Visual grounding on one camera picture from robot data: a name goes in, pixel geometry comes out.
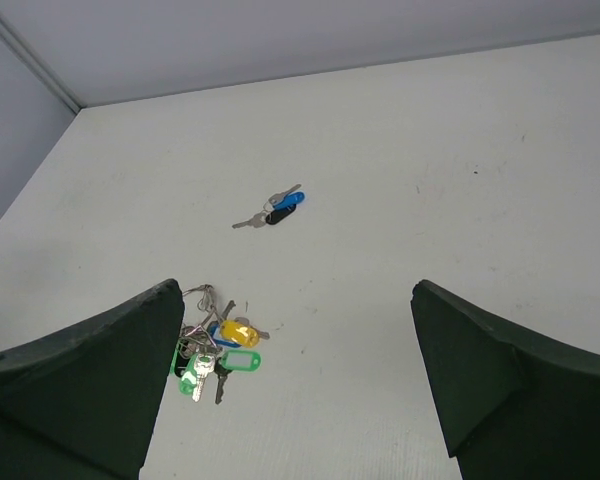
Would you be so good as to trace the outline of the keyring with tagged keys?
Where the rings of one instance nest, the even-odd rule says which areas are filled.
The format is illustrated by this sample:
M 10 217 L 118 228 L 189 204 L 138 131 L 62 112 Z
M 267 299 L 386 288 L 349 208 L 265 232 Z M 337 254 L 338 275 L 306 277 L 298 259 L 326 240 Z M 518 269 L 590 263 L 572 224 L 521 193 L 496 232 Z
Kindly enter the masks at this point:
M 180 393 L 195 402 L 201 400 L 209 378 L 216 377 L 214 403 L 219 405 L 231 373 L 252 373 L 260 368 L 262 357 L 256 347 L 266 340 L 261 340 L 253 348 L 245 348 L 223 339 L 220 325 L 225 320 L 236 318 L 231 315 L 236 303 L 230 300 L 220 308 L 215 288 L 210 284 L 187 289 L 183 295 L 193 293 L 201 295 L 197 309 L 204 314 L 204 319 L 195 325 L 184 323 L 181 326 L 170 373 L 178 378 Z

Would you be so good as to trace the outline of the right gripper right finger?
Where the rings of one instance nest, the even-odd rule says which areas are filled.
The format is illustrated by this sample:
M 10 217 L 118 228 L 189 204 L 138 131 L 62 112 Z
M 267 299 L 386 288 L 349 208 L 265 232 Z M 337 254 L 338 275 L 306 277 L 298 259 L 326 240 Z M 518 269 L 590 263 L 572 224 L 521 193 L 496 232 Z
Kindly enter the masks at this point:
M 600 355 L 429 280 L 411 310 L 447 452 L 465 479 L 600 479 Z

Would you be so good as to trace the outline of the yellow tagged key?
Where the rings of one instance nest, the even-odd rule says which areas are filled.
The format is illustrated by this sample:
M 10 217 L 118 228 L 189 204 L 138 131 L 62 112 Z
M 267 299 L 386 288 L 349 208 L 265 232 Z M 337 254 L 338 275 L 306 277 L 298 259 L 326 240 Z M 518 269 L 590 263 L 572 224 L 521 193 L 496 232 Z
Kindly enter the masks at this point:
M 236 317 L 222 322 L 220 325 L 220 335 L 223 339 L 245 348 L 253 348 L 261 340 L 270 339 L 268 332 L 253 326 L 246 317 Z

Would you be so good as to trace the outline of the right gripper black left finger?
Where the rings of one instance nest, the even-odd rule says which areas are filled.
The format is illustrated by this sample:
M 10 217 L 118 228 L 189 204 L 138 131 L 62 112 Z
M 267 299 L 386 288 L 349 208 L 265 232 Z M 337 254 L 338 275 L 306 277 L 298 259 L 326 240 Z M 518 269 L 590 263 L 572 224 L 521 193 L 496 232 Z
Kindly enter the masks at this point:
M 0 352 L 0 479 L 136 479 L 184 317 L 165 280 Z

